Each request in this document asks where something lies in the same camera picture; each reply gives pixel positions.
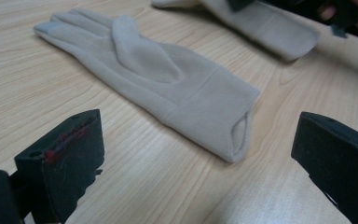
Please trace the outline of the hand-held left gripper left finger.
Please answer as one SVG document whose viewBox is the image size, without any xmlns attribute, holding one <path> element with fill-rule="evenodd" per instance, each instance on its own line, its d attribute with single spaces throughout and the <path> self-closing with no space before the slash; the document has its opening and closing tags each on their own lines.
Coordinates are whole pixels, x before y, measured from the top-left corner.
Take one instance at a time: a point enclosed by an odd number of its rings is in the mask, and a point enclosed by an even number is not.
<svg viewBox="0 0 358 224">
<path fill-rule="evenodd" d="M 31 191 L 36 224 L 63 223 L 101 170 L 104 145 L 98 109 L 66 119 L 15 157 Z"/>
</svg>

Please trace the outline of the beige glove with dark dot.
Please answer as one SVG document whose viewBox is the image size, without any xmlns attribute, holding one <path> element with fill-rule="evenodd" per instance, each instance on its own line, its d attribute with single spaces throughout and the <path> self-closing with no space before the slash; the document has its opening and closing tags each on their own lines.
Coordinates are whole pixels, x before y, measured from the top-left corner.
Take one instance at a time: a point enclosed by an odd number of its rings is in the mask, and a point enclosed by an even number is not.
<svg viewBox="0 0 358 224">
<path fill-rule="evenodd" d="M 259 1 L 237 12 L 230 8 L 228 0 L 151 0 L 151 4 L 158 8 L 203 6 L 225 25 L 286 61 L 309 53 L 319 38 L 313 28 Z"/>
</svg>

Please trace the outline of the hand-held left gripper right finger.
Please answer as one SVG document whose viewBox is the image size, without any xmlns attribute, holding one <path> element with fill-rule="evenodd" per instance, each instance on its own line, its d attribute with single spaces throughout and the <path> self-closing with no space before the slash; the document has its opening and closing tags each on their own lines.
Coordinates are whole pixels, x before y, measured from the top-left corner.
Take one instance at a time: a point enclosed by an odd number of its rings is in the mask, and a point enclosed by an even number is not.
<svg viewBox="0 0 358 224">
<path fill-rule="evenodd" d="M 358 224 L 358 132 L 329 117 L 303 112 L 291 157 L 327 199 Z"/>
</svg>

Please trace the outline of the plain beige glove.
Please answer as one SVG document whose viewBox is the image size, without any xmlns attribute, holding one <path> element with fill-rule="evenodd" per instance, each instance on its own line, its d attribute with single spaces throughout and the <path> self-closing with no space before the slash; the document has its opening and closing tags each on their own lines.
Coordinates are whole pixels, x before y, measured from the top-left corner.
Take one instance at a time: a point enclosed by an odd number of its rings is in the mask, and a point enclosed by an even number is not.
<svg viewBox="0 0 358 224">
<path fill-rule="evenodd" d="M 181 46 L 141 35 L 130 16 L 73 8 L 34 32 L 162 124 L 227 162 L 247 151 L 258 90 Z"/>
</svg>

